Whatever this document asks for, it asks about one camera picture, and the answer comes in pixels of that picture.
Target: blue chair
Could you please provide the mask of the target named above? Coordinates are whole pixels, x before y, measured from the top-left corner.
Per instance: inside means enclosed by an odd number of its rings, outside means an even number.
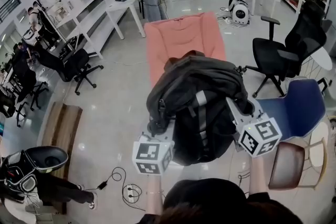
[[[305,137],[325,115],[323,96],[313,79],[293,80],[289,83],[286,96],[257,101],[264,112],[277,121],[282,141]]]

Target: wooden chair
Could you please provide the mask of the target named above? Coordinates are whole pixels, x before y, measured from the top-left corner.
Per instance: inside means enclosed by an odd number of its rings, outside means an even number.
[[[315,185],[299,185],[303,166],[305,164],[305,150],[322,144],[323,146],[323,165],[318,181]],[[316,189],[321,182],[327,169],[327,146],[324,138],[307,147],[301,147],[291,143],[280,142],[277,148],[276,157],[272,169],[269,189],[287,190],[293,188],[312,188]]]

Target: black pants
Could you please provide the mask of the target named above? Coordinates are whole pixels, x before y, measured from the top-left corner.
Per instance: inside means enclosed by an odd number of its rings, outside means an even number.
[[[93,193],[79,190],[78,187],[64,179],[50,174],[35,173],[37,193],[44,202],[68,202],[74,200],[80,204],[93,202]]]
[[[40,31],[38,32],[38,34],[43,37],[43,39],[45,39],[48,43],[49,46],[52,47],[55,42],[53,41],[53,35],[52,33],[50,33],[48,30],[46,30],[44,27],[42,27],[40,29]]]

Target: shiny tile floor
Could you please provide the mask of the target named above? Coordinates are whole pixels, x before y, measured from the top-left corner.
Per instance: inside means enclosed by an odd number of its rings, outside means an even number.
[[[207,11],[220,13],[219,8],[226,7],[228,0],[169,0],[166,1],[166,5],[169,18],[173,18]],[[252,40],[255,37],[268,38],[268,24],[260,20],[260,15],[269,15],[270,8],[271,1],[265,0],[264,5],[260,6],[257,0],[255,16],[252,16],[250,25],[246,27],[233,28],[225,22],[219,22],[228,61],[237,66],[255,65]],[[276,6],[274,18],[281,22],[281,25],[275,28],[275,40],[284,42],[296,21],[295,14],[287,4],[281,2]],[[148,119],[145,102],[151,87],[149,66],[146,62],[146,40],[141,38],[129,13],[123,18],[120,28],[125,40],[120,40],[118,35],[113,33],[102,51],[104,59],[92,59],[92,65],[104,65],[103,70],[98,69],[90,75],[97,88],[93,89],[84,82],[80,88],[81,95],[77,96],[74,93],[74,82],[59,81],[52,100],[64,100],[66,104],[78,105],[83,109],[71,157],[69,179],[72,182],[83,184],[86,188],[96,188],[109,177],[113,168],[121,166],[127,172],[125,183],[135,183],[145,192],[146,176],[136,173],[131,154],[133,141],[141,134]],[[321,71],[319,77],[332,78],[333,72]],[[245,73],[244,84],[249,94],[258,88],[262,80],[263,76],[255,72]],[[259,97],[278,95],[274,85],[268,83]],[[315,191],[293,189],[270,192],[271,198],[293,210],[304,223],[324,223],[331,216],[331,199],[336,178],[334,137],[331,134],[328,151],[327,173]],[[267,173],[270,173],[273,157],[272,154],[267,155]],[[210,163],[189,167],[170,164],[162,178],[163,189],[167,193],[181,178],[218,177],[238,184],[238,173],[246,169],[247,154],[236,152],[232,144],[221,158]],[[311,184],[317,179],[318,173],[311,168],[304,172],[301,183]],[[248,180],[244,179],[241,183],[244,191],[248,191]],[[137,223],[143,212],[129,208],[123,203],[121,188],[122,182],[110,179],[104,190],[97,190],[97,210],[91,211],[86,205],[70,202],[68,215],[80,224]],[[140,197],[137,206],[144,208],[145,194]]]

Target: dark hair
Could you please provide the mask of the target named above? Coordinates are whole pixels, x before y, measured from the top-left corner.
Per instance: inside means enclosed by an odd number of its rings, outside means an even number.
[[[251,220],[258,220],[262,224],[302,224],[302,221],[292,211],[274,200],[269,202],[247,202],[245,205],[238,205],[237,210],[244,211],[244,214],[239,214],[236,210],[227,212],[228,217],[231,215],[238,220],[237,223],[249,223]],[[155,224],[212,223],[217,222],[222,213],[218,208],[204,210],[200,206],[179,204],[165,209],[161,216],[156,217]]]

